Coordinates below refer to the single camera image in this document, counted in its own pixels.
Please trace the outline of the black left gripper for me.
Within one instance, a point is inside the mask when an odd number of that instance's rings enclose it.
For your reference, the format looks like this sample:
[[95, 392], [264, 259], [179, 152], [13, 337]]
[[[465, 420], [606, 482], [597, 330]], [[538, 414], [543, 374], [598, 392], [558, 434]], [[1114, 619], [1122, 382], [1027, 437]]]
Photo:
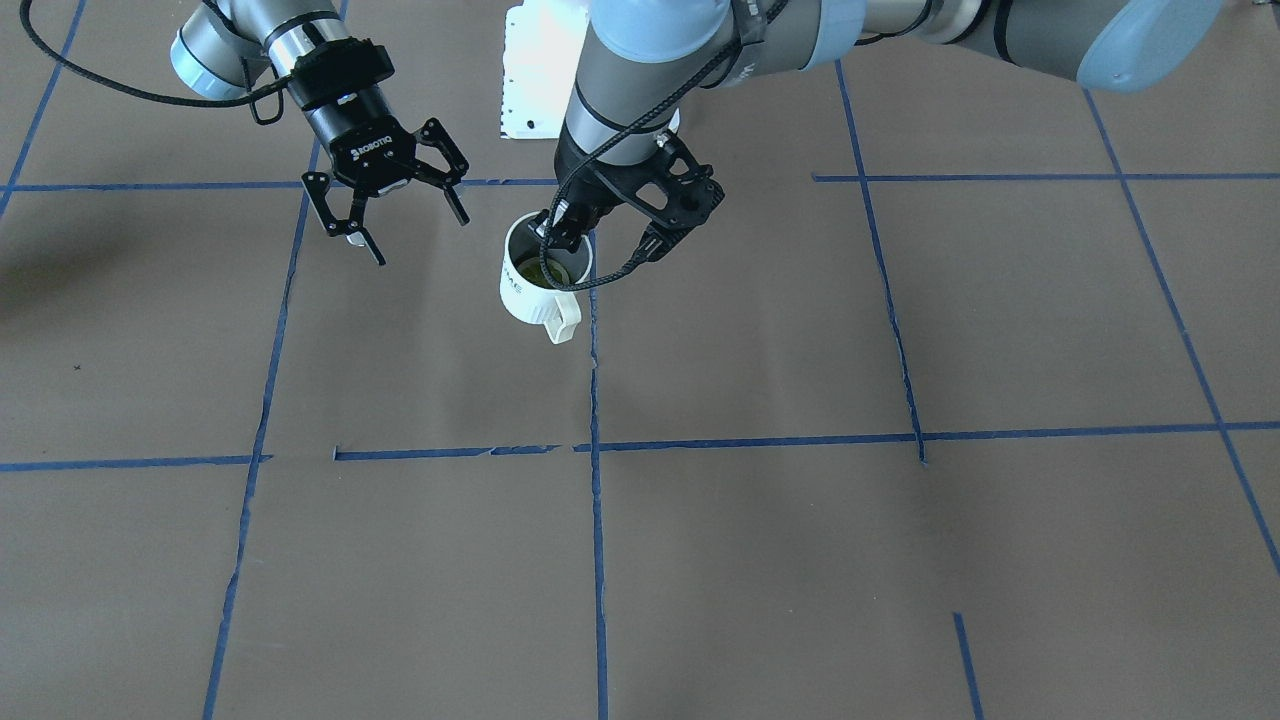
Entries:
[[549, 209], [545, 245], [549, 250], [579, 251], [588, 234], [616, 208], [614, 199], [596, 202], [562, 200]]

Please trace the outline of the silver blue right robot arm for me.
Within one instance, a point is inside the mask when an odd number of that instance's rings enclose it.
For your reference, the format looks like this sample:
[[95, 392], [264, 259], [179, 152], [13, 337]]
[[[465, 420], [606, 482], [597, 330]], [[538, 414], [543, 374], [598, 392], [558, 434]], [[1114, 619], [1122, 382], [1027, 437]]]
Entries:
[[356, 38], [329, 1], [212, 1], [178, 29], [174, 72], [211, 101], [246, 100], [270, 70], [311, 126], [332, 161], [302, 184], [324, 231], [381, 251], [364, 224], [369, 200], [412, 181], [439, 188], [461, 224], [470, 217], [457, 184], [468, 163], [443, 124], [430, 118], [408, 132], [381, 91], [394, 74], [387, 49]]

